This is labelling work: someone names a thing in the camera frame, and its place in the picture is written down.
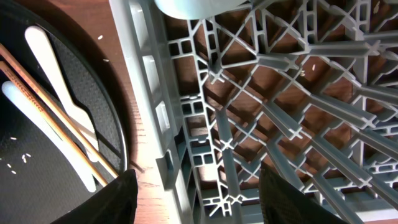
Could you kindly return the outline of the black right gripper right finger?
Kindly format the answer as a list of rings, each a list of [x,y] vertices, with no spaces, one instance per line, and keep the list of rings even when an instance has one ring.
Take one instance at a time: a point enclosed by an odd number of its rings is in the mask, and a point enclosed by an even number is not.
[[[346,224],[307,198],[265,163],[261,164],[259,176],[259,201],[266,224]]]

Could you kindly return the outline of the light blue small plate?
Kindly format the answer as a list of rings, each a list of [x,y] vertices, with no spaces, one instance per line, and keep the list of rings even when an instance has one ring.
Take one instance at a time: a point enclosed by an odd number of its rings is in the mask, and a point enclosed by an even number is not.
[[[229,11],[245,0],[155,0],[166,15],[184,20],[206,19]]]

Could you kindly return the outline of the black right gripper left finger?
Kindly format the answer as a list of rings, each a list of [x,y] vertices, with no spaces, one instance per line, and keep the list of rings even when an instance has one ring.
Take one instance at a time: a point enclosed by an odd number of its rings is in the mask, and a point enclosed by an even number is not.
[[[136,172],[129,169],[52,224],[133,224],[137,195]]]

